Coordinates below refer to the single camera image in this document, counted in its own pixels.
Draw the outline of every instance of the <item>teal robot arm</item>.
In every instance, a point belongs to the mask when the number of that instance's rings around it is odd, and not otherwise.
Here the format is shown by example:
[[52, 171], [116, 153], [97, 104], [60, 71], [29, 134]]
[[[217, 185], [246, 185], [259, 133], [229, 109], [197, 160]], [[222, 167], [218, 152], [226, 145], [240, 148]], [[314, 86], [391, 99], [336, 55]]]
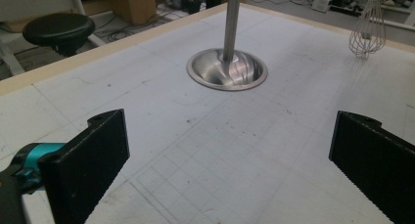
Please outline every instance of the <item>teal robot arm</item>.
[[0, 172], [0, 223], [30, 223], [22, 195], [40, 188], [57, 224], [85, 222], [129, 158], [123, 110], [88, 125], [68, 143], [29, 144], [16, 153]]

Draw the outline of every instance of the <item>metal pole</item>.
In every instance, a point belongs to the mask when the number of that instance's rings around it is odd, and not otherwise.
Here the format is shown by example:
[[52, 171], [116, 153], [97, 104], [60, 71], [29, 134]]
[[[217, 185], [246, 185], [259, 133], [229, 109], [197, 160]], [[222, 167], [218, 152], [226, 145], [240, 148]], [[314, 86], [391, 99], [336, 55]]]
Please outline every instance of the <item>metal pole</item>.
[[228, 0], [228, 10], [226, 15], [225, 46], [223, 49], [223, 61], [226, 67], [233, 61], [235, 51], [236, 28], [238, 25], [240, 0]]

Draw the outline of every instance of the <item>white table surface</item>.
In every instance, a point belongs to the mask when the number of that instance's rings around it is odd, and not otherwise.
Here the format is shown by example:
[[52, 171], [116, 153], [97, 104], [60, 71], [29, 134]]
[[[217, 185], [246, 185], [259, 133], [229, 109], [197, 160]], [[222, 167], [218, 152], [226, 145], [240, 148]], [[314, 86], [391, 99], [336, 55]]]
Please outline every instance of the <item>white table surface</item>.
[[[222, 47], [223, 9], [3, 93], [0, 169], [26, 144], [67, 142], [89, 117], [125, 109], [131, 158], [87, 223], [391, 223], [328, 154], [339, 110], [415, 143], [414, 53], [387, 46], [362, 61], [346, 34], [244, 6], [236, 48], [269, 75], [215, 91], [186, 63]], [[24, 200], [34, 224], [53, 223], [43, 192]]]

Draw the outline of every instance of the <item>white chair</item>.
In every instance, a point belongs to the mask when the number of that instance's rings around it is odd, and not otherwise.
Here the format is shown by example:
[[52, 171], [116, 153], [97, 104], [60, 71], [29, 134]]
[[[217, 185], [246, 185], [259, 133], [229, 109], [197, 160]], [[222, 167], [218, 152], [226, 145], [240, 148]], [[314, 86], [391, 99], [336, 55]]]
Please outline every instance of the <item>white chair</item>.
[[[81, 0], [0, 0], [0, 22], [18, 21], [37, 17], [43, 17], [50, 14], [76, 11], [85, 15]], [[7, 46], [11, 40], [21, 35], [7, 34], [0, 31], [0, 58], [7, 64], [12, 75], [23, 73], [24, 70], [11, 49]], [[88, 39], [96, 46], [106, 44], [94, 34]]]

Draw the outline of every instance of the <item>metal bowl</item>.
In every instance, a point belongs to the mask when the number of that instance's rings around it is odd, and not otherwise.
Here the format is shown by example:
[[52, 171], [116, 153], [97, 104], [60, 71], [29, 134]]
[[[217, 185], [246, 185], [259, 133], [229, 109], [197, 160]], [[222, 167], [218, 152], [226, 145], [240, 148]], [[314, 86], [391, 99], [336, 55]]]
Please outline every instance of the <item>metal bowl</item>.
[[234, 51], [233, 61], [223, 60], [223, 49], [210, 49], [193, 56], [187, 63], [187, 72], [206, 87], [239, 91], [262, 83], [268, 75], [266, 65], [256, 56]]

